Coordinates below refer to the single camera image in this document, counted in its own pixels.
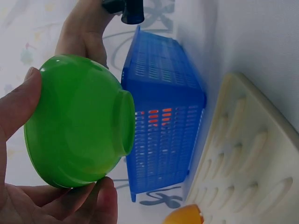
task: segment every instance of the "green plastic bowl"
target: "green plastic bowl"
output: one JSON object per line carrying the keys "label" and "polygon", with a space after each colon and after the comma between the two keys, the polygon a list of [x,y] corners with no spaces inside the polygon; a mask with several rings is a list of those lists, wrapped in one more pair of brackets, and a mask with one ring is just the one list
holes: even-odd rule
{"label": "green plastic bowl", "polygon": [[132,95],[87,58],[55,56],[40,71],[41,98],[24,126],[33,166],[54,187],[80,187],[103,178],[132,150]]}

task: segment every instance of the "blue plastic basket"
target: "blue plastic basket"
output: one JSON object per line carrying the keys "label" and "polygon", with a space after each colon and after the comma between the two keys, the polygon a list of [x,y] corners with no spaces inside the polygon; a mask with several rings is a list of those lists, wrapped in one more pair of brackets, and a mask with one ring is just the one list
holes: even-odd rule
{"label": "blue plastic basket", "polygon": [[135,142],[127,156],[132,201],[136,194],[184,181],[206,95],[177,41],[137,27],[121,84],[132,93]]}

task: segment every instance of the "white wall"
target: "white wall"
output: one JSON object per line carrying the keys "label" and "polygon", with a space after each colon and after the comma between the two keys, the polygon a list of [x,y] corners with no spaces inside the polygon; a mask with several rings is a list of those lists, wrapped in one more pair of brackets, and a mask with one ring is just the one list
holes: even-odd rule
{"label": "white wall", "polygon": [[175,9],[177,39],[201,72],[208,97],[186,194],[227,72],[244,73],[299,130],[299,1],[177,0]]}

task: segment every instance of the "black handle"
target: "black handle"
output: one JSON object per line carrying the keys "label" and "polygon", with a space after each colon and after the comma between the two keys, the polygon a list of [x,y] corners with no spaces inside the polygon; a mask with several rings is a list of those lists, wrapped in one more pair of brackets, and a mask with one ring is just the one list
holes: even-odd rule
{"label": "black handle", "polygon": [[143,0],[103,0],[102,6],[111,14],[122,12],[123,23],[135,25],[144,21]]}

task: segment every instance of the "white tablecloth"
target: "white tablecloth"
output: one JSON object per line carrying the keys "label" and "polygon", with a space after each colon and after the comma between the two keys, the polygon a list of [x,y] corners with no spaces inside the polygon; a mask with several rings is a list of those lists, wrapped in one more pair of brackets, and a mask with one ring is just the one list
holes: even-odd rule
{"label": "white tablecloth", "polygon": [[[2,0],[0,5],[0,96],[22,83],[30,66],[39,68],[54,55],[58,36],[77,0]],[[172,36],[173,0],[144,1],[146,21],[142,29]],[[135,26],[115,17],[104,33],[108,66],[120,80]],[[45,184],[29,160],[23,131],[7,143],[6,182],[16,185]],[[181,186],[137,195],[132,203],[125,160],[109,174],[118,189],[120,224],[159,224],[173,209],[183,205]]]}

